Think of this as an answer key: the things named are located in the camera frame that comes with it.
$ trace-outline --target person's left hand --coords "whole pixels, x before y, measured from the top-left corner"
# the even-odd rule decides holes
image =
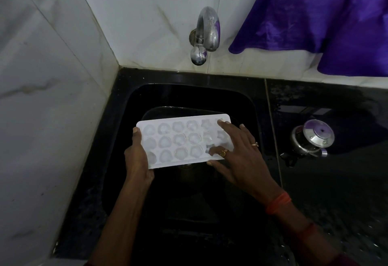
[[[139,185],[150,186],[154,180],[154,171],[148,169],[146,151],[141,145],[142,134],[138,127],[133,128],[132,146],[124,151],[127,168],[126,181],[134,181]]]

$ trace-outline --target faucet handle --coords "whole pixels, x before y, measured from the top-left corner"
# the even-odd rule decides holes
[[[190,58],[194,65],[201,66],[205,64],[208,52],[204,46],[197,44],[191,49]]]

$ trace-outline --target faucet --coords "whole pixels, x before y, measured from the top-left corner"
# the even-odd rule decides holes
[[[190,58],[194,65],[205,64],[208,51],[214,52],[220,46],[220,20],[215,9],[207,6],[201,10],[197,28],[189,36],[193,48]]]

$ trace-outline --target hand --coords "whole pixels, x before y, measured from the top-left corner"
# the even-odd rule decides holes
[[[138,127],[133,128],[132,146],[124,151],[127,181],[134,181],[137,185],[149,187],[154,180],[154,171],[148,169],[146,151],[142,145],[142,134]]]
[[[256,142],[255,138],[243,124],[239,129],[227,121],[218,120],[217,123],[230,135],[234,145],[234,150],[227,151],[224,157],[229,162],[230,169],[215,160],[210,160],[207,164],[267,206],[283,189],[271,177],[258,147],[252,146]],[[209,154],[220,154],[223,150],[223,146],[215,146],[209,150]]]

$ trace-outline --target maroon sleeve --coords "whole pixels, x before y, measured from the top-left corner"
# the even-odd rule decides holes
[[[360,266],[360,264],[344,254],[339,254],[328,266]]]

